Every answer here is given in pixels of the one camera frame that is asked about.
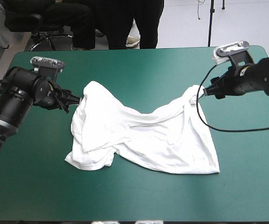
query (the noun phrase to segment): wrinkled white cloth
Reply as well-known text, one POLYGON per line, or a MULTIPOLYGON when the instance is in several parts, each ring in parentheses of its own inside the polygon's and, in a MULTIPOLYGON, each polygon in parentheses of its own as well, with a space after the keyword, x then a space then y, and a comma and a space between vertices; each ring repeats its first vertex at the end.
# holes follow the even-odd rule
POLYGON ((65 161, 78 169, 97 170, 110 166, 117 153, 152 170, 218 173, 209 128, 196 112, 198 87, 188 88, 181 97, 150 114, 141 114, 124 106, 101 84, 90 82, 73 115, 73 147, 65 161))

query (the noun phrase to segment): green table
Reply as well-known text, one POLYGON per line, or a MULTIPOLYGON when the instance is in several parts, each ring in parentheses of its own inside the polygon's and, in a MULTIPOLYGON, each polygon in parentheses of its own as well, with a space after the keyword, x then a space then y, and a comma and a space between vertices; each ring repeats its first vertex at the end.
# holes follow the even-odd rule
MULTIPOLYGON (((125 106, 149 113, 199 84, 214 65, 213 48, 82 52, 23 52, 11 66, 31 69, 33 56, 66 63, 57 82, 82 96, 95 80, 125 106)), ((255 62, 263 48, 250 48, 255 62)), ((220 76, 229 64, 216 68, 220 76)), ((269 97, 200 101, 207 120, 220 128, 269 126, 269 97)), ((269 131, 211 131, 221 172, 172 175, 151 171, 115 155, 111 167, 81 171, 64 161, 72 148, 69 115, 33 107, 0 152, 0 220, 165 221, 269 220, 269 131)))

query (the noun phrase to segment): shoe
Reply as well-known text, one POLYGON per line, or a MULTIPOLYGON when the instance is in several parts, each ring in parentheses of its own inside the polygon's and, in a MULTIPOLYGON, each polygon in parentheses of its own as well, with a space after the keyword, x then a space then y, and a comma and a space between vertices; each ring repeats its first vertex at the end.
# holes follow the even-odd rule
POLYGON ((95 36, 103 37, 105 34, 102 33, 99 29, 95 29, 95 36))
POLYGON ((128 36, 126 41, 126 48, 135 48, 139 44, 139 37, 128 36))
POLYGON ((70 49, 71 50, 90 50, 90 49, 86 49, 86 48, 76 48, 76 47, 73 47, 73 44, 71 44, 70 49))

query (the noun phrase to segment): black pants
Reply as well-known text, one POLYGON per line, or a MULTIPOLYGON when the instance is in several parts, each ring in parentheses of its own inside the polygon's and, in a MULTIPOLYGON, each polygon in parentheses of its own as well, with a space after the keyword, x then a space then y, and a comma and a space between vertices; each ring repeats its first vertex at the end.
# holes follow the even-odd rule
POLYGON ((73 46, 95 48, 95 0, 64 0, 49 6, 40 14, 45 22, 71 27, 73 46))
POLYGON ((164 0, 99 0, 109 49, 125 49, 133 19, 140 34, 140 48, 156 48, 164 0))

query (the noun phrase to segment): black chair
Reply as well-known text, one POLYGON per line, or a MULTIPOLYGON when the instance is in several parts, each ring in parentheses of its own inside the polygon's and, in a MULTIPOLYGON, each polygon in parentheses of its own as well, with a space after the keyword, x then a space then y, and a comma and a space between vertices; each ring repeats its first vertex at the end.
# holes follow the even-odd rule
POLYGON ((49 43, 52 50, 56 50, 52 43, 52 40, 60 37, 73 36, 64 34, 63 26, 52 23, 44 23, 43 18, 39 14, 21 14, 12 9, 4 0, 0 0, 0 4, 5 12, 5 27, 12 32, 31 32, 31 39, 34 44, 30 47, 30 51, 33 51, 38 45, 44 41, 49 43))

